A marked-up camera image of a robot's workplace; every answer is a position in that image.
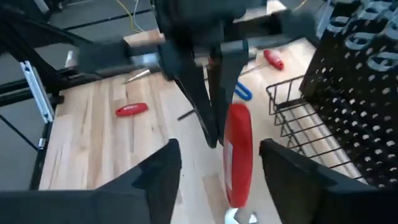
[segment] gray floor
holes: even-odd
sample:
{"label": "gray floor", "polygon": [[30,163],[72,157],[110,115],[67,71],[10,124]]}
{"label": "gray floor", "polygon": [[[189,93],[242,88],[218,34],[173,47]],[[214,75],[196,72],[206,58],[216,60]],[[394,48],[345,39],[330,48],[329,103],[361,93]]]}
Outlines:
{"label": "gray floor", "polygon": [[[131,12],[134,10],[134,0],[120,0]],[[301,0],[281,0],[287,7],[294,8]],[[312,7],[314,12],[320,4]],[[149,0],[140,0],[138,10],[148,9]],[[61,13],[54,14],[51,25],[60,28],[93,22],[107,17],[125,14],[116,0],[92,0],[91,2],[66,7]],[[145,13],[136,17],[137,23],[144,29],[156,28],[153,13]],[[94,26],[73,30],[72,32],[90,40],[103,40],[117,36],[133,34],[129,18],[105,22]],[[71,45],[56,44],[37,49],[39,54],[55,68],[62,68]],[[8,54],[0,56],[0,84],[23,78],[17,61]],[[22,131],[33,143],[37,143],[43,121],[33,100],[27,100],[0,108],[0,114]],[[19,138],[4,123],[0,122],[0,190],[28,189],[36,153],[21,138]]]}

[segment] robotic arm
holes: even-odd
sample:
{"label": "robotic arm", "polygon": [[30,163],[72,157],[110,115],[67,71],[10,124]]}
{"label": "robotic arm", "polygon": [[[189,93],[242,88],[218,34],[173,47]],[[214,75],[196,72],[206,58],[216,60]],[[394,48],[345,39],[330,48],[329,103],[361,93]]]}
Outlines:
{"label": "robotic arm", "polygon": [[[249,48],[278,47],[315,36],[316,31],[313,16],[300,11],[284,10],[234,22],[246,13],[243,0],[153,0],[152,5],[164,42],[140,46],[129,46],[124,40],[88,44],[80,49],[79,69],[85,73],[114,72],[130,65],[132,69],[163,72],[192,104],[210,147],[216,147],[217,140],[223,144],[226,112],[235,85],[252,59]],[[196,63],[204,56],[211,61],[206,67],[210,98],[203,64]]]}

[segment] screwdriver handle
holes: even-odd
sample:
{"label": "screwdriver handle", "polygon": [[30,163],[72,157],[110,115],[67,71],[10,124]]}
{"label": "screwdriver handle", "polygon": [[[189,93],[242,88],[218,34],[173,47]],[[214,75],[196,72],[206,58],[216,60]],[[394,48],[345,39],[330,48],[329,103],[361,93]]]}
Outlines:
{"label": "screwdriver handle", "polygon": [[132,116],[148,110],[146,103],[133,103],[123,106],[115,111],[116,116]]}
{"label": "screwdriver handle", "polygon": [[273,67],[275,67],[276,69],[278,70],[284,69],[284,62],[275,52],[272,52],[270,50],[264,50],[264,58],[266,58],[268,63]]}

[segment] wire basket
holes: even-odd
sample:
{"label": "wire basket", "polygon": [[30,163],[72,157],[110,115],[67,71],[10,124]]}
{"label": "wire basket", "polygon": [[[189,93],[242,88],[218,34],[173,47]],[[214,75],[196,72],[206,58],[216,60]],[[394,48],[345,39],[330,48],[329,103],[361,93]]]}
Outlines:
{"label": "wire basket", "polygon": [[288,138],[286,147],[330,169],[368,184],[347,156],[325,123],[299,91],[304,76],[296,77],[266,88],[269,114],[280,126],[280,136]]}

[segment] yellow wire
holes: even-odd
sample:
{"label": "yellow wire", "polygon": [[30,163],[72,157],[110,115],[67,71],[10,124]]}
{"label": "yellow wire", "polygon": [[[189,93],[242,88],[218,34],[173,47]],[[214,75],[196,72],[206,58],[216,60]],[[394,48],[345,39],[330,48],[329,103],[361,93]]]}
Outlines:
{"label": "yellow wire", "polygon": [[301,2],[301,4],[299,4],[297,7],[295,7],[295,8],[293,9],[293,12],[296,11],[296,10],[298,10],[298,9],[300,9],[307,1],[308,1],[308,0],[304,0],[303,2]]}
{"label": "yellow wire", "polygon": [[127,12],[127,14],[129,14],[129,18],[130,18],[130,28],[131,28],[131,30],[132,31],[135,31],[135,32],[141,32],[141,31],[139,31],[139,30],[135,30],[134,29],[134,27],[133,27],[133,25],[132,25],[132,16],[131,16],[131,14],[130,14],[130,12],[129,12],[129,10],[124,6],[124,4],[123,3],[121,3],[119,0],[116,0],[118,3],[119,3],[119,5]]}

